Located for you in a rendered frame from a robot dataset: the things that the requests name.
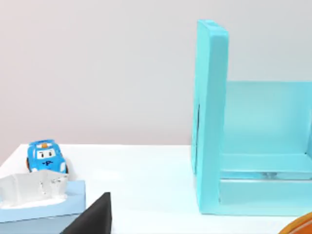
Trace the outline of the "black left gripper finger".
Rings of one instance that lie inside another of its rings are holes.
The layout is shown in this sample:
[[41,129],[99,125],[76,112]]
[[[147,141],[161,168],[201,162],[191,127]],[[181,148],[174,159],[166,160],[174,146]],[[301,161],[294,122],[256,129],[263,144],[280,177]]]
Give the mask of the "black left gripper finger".
[[105,192],[60,234],[111,234],[111,193]]

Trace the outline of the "orange round object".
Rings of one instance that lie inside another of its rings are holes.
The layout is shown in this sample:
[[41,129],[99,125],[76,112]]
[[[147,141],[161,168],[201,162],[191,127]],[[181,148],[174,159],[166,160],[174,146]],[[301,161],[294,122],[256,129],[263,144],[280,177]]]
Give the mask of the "orange round object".
[[278,234],[312,234],[312,212],[289,223]]

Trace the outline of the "light blue rack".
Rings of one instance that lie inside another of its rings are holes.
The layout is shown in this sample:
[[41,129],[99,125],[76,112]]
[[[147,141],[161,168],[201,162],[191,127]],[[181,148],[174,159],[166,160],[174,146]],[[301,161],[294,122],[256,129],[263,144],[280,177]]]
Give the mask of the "light blue rack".
[[199,211],[312,212],[312,81],[229,81],[229,34],[197,22],[191,162]]

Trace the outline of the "blue toy car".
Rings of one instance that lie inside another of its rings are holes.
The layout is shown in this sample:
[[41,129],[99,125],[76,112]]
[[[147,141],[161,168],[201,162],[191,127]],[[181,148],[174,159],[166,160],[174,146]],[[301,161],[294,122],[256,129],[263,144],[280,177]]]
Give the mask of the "blue toy car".
[[29,172],[50,170],[68,174],[67,162],[59,145],[53,139],[33,141],[28,144],[26,166]]

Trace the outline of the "blue tissue box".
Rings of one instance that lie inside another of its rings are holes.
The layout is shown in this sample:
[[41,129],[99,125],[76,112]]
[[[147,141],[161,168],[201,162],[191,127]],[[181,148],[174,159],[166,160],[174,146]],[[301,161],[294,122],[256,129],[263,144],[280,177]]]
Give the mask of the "blue tissue box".
[[67,183],[65,199],[0,208],[0,234],[60,234],[86,209],[85,182]]

